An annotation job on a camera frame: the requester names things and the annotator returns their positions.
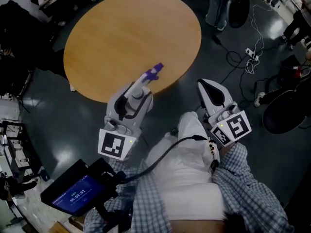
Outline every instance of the power strip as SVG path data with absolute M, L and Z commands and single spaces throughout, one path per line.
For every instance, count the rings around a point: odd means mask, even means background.
M 248 56 L 249 57 L 251 57 L 253 60 L 255 60 L 255 61 L 258 61 L 258 59 L 259 59 L 259 57 L 258 57 L 258 55 L 256 55 L 255 57 L 254 57 L 254 52 L 253 51 L 251 51 L 249 48 L 247 48 L 246 50 L 245 50 L 245 52 L 248 54 Z

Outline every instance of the round wooden table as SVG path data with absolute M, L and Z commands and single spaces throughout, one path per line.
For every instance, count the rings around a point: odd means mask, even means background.
M 68 80 L 87 98 L 108 102 L 159 62 L 155 94 L 178 80 L 194 61 L 201 28 L 180 0 L 104 0 L 75 25 L 65 47 Z

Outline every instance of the plaid shirt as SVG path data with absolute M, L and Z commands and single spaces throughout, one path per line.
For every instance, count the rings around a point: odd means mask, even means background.
M 246 147 L 240 143 L 235 144 L 213 174 L 213 181 L 218 184 L 229 212 L 242 215 L 250 232 L 294 232 L 272 191 L 254 179 L 246 157 Z M 114 159 L 110 159 L 109 163 L 115 172 L 123 170 L 127 177 L 146 168 L 144 161 L 139 168 L 130 168 L 126 162 Z M 123 209 L 129 201 L 134 201 L 132 224 L 128 232 L 172 231 L 152 174 L 141 177 L 139 181 L 118 185 L 117 192 L 119 196 L 104 205 L 108 211 L 113 211 Z M 104 220 L 92 209 L 86 216 L 84 232 L 101 233 L 104 225 Z

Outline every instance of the dark floor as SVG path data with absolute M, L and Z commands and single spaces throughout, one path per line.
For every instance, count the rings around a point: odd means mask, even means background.
M 153 146 L 165 132 L 177 125 L 180 115 L 194 110 L 199 104 L 196 81 L 200 78 L 220 82 L 232 69 L 225 60 L 226 51 L 212 40 L 212 28 L 205 21 L 208 0 L 184 0 L 197 15 L 202 29 L 202 43 L 197 58 L 187 73 L 174 85 L 155 95 L 154 107 L 143 122 L 143 134 Z M 252 4 L 265 6 L 261 0 Z M 64 27 L 54 48 L 64 48 L 67 37 L 79 18 L 93 5 L 82 9 L 77 17 Z M 264 38 L 266 48 L 276 46 L 278 37 L 286 28 L 282 18 L 272 11 L 255 8 L 256 23 Z M 227 27 L 218 35 L 229 49 L 244 54 L 246 48 L 253 49 L 259 35 L 250 25 L 248 18 L 239 29 Z M 253 98 L 254 82 L 277 74 L 280 61 L 295 54 L 302 63 L 304 49 L 300 44 L 289 52 L 286 46 L 265 51 L 255 74 L 245 74 L 242 86 L 244 94 Z M 242 101 L 239 78 L 242 70 L 236 70 L 224 83 L 236 102 Z M 68 82 L 49 71 L 37 70 L 33 83 L 25 95 L 26 107 L 31 113 L 23 112 L 33 145 L 43 166 L 52 178 L 57 178 L 75 161 L 82 158 L 91 164 L 100 156 L 97 153 L 99 128 L 104 125 L 106 104 L 70 92 Z M 265 107 L 246 108 L 253 132 L 241 142 L 248 148 L 248 162 L 256 179 L 267 184 L 284 203 L 288 202 L 300 183 L 311 159 L 308 136 L 310 131 L 296 129 L 284 135 L 272 135 L 265 131 L 261 116 Z M 148 148 L 140 141 L 134 158 L 138 162 Z

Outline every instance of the display screen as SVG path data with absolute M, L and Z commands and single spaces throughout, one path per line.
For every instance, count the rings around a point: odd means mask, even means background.
M 62 210 L 75 213 L 103 191 L 104 185 L 94 178 L 85 175 L 55 199 L 52 204 Z

